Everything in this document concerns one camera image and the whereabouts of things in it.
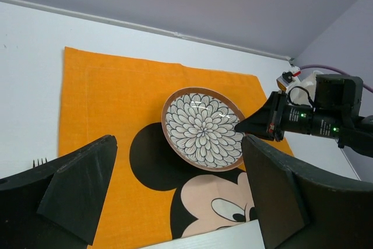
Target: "orange cloth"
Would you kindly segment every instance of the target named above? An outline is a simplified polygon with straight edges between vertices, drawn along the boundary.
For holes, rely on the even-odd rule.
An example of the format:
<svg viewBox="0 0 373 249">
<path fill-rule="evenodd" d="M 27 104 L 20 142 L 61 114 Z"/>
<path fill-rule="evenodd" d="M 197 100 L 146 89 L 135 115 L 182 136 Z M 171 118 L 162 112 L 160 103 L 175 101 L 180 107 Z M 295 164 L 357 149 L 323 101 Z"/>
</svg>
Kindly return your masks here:
<svg viewBox="0 0 373 249">
<path fill-rule="evenodd" d="M 146 125 L 160 122 L 167 98 L 183 87 L 206 87 L 249 116 L 266 101 L 258 78 L 65 49 L 59 155 L 106 134 L 118 154 L 93 248 L 135 248 L 171 240 L 175 193 L 142 185 L 129 165 L 129 147 Z M 286 141 L 271 145 L 291 155 Z"/>
</svg>

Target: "decorative plate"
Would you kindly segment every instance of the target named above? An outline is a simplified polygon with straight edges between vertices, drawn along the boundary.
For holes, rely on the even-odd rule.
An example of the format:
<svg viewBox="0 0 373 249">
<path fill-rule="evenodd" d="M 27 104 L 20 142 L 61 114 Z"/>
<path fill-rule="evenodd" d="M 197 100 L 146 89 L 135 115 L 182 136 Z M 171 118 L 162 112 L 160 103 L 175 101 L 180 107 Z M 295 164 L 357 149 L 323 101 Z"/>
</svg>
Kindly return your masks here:
<svg viewBox="0 0 373 249">
<path fill-rule="evenodd" d="M 188 87 L 172 94 L 162 111 L 162 128 L 175 152 L 200 169 L 226 171 L 243 162 L 243 133 L 234 126 L 244 115 L 220 93 Z"/>
</svg>

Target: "white table surface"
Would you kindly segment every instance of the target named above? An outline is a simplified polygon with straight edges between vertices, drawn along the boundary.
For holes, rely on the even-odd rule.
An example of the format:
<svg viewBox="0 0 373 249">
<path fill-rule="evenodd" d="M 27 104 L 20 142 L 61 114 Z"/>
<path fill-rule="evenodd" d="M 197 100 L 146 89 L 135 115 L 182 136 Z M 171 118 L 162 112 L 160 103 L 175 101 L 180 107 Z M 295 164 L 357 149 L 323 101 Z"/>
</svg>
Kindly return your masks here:
<svg viewBox="0 0 373 249">
<path fill-rule="evenodd" d="M 256 75 L 267 96 L 289 64 L 0 2 L 0 178 L 57 156 L 64 47 Z M 357 178 L 335 141 L 286 133 L 295 156 Z M 256 221 L 152 248 L 264 248 Z"/>
</svg>

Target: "mickey mouse eye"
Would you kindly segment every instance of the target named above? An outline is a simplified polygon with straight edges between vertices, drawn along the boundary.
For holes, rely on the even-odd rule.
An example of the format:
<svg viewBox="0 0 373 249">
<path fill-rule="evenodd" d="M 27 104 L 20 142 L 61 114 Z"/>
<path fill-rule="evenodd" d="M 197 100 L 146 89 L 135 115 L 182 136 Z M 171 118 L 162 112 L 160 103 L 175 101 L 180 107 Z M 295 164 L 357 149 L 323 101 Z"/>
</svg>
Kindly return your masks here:
<svg viewBox="0 0 373 249">
<path fill-rule="evenodd" d="M 246 222 L 245 211 L 233 202 L 216 198 L 211 202 L 211 207 L 220 217 L 232 222 Z"/>
</svg>

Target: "floral pattern plate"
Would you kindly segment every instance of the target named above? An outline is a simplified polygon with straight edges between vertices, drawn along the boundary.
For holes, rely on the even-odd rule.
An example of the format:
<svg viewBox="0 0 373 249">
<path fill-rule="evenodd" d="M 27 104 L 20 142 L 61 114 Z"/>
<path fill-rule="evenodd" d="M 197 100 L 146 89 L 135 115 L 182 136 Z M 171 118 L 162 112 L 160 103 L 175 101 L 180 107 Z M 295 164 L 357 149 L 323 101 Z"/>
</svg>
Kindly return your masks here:
<svg viewBox="0 0 373 249">
<path fill-rule="evenodd" d="M 200 169 L 226 171 L 243 162 L 244 134 L 234 126 L 244 119 L 220 93 L 188 87 L 172 94 L 162 112 L 162 128 L 171 147 Z"/>
</svg>

